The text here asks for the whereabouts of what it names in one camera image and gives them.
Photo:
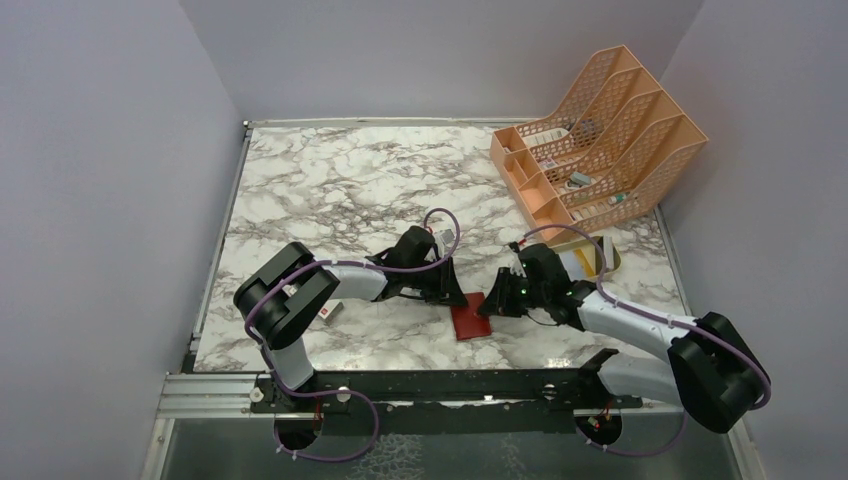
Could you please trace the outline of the red leather card holder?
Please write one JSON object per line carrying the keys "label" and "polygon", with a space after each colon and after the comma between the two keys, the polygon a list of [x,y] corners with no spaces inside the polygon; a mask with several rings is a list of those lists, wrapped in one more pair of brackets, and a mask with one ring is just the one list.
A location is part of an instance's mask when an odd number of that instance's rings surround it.
{"label": "red leather card holder", "polygon": [[465,295],[465,306],[451,306],[451,320],[457,341],[468,341],[492,335],[489,317],[482,315],[478,309],[482,306],[485,295],[482,292]]}

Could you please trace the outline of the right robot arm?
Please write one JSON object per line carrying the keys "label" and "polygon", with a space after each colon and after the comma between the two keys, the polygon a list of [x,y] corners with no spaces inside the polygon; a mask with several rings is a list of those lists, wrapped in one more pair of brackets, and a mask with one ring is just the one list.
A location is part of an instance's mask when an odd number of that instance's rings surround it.
{"label": "right robot arm", "polygon": [[557,326],[612,337],[647,354],[617,352],[596,360],[576,383],[585,404],[600,407],[614,396],[657,400],[726,433],[768,400],[767,374],[725,316],[668,314],[627,303],[596,282],[571,279],[544,244],[514,251],[516,263],[498,270],[481,314],[518,318],[541,309]]}

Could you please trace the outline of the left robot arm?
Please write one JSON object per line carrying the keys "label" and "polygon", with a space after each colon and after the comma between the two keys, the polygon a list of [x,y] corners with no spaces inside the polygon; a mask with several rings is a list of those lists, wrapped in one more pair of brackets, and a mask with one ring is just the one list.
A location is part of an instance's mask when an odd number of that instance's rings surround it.
{"label": "left robot arm", "polygon": [[303,334],[322,308],[335,300],[381,302],[406,289],[427,304],[468,305],[452,255],[424,227],[410,227],[394,246],[363,261],[320,260],[292,242],[236,290],[233,304],[279,379],[277,398],[298,411],[313,401],[315,387]]}

